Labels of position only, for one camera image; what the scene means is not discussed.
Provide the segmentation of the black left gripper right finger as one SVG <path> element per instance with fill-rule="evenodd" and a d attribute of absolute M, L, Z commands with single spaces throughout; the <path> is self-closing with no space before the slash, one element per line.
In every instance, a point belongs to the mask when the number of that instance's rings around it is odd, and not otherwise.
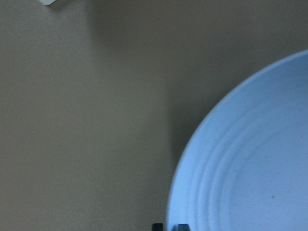
<path fill-rule="evenodd" d="M 173 231 L 190 231 L 190 226 L 188 224 L 176 224 Z"/>

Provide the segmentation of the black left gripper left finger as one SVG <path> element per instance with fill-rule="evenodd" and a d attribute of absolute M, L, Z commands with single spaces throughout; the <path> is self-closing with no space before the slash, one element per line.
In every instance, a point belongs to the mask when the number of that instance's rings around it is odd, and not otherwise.
<path fill-rule="evenodd" d="M 163 223 L 153 223 L 151 226 L 151 231 L 164 231 Z"/>

